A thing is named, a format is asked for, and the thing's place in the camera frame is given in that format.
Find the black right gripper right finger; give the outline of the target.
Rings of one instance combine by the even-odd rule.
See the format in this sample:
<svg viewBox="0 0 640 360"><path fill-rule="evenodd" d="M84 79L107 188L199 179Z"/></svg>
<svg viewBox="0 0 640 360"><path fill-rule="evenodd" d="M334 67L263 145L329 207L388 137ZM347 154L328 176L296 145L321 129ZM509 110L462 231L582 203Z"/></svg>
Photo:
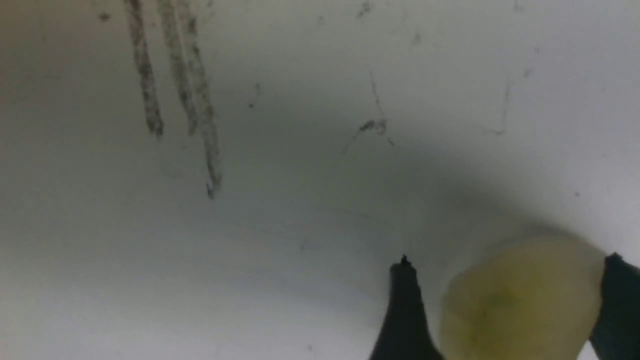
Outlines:
<svg viewBox="0 0 640 360"><path fill-rule="evenodd" d="M589 341L599 360L640 358L640 272L618 253L605 258L602 306Z"/></svg>

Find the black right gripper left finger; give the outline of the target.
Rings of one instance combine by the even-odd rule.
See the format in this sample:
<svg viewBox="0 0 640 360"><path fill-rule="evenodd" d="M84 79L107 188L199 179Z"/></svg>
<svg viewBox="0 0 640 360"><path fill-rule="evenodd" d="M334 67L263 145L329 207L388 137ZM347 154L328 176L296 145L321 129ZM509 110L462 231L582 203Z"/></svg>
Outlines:
<svg viewBox="0 0 640 360"><path fill-rule="evenodd" d="M371 360L441 360L429 333L418 272L406 255L390 267L390 292Z"/></svg>

